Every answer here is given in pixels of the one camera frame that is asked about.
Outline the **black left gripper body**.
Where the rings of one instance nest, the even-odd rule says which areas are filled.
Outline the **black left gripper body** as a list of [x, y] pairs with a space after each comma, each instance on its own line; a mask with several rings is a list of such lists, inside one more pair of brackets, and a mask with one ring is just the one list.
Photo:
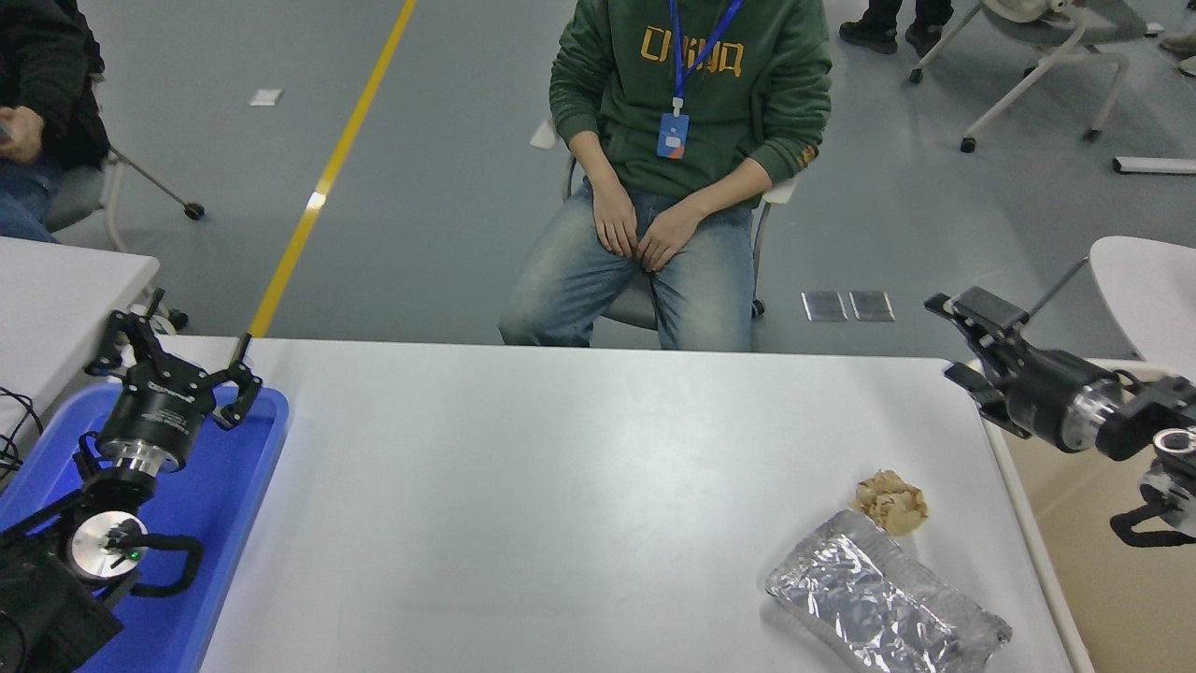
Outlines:
[[140, 440], [165, 451], [171, 463], [187, 463], [215, 406], [212, 388], [200, 386], [205, 377], [205, 369], [188, 362], [172, 362], [161, 372], [150, 362], [132, 366], [98, 434], [100, 455], [115, 463], [121, 449]]

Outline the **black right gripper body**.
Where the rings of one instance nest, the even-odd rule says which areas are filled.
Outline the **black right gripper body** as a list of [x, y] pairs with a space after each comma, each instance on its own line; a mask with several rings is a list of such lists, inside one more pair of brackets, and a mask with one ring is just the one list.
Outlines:
[[1060, 451], [1097, 447], [1112, 414], [1112, 374], [1068, 351], [1029, 348], [1005, 394], [1009, 418]]

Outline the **person's hand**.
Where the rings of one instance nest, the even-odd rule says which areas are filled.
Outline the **person's hand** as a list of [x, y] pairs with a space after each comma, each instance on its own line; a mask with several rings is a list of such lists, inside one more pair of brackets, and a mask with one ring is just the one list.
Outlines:
[[1, 108], [1, 121], [8, 137], [1, 142], [1, 158], [17, 165], [30, 165], [42, 153], [42, 131], [45, 121], [30, 108]]

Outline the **person's left hand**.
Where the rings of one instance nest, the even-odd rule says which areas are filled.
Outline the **person's left hand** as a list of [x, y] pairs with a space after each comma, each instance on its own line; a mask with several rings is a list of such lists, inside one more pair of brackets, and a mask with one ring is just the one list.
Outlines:
[[683, 251], [706, 212], [690, 198], [670, 206], [653, 219], [636, 247], [636, 259], [647, 273], [659, 273]]

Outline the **person's right hand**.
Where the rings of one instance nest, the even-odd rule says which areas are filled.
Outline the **person's right hand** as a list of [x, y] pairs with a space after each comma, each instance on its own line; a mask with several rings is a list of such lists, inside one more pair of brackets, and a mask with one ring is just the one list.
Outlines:
[[616, 178], [590, 179], [594, 234], [602, 247], [633, 257], [639, 246], [637, 216], [631, 197]]

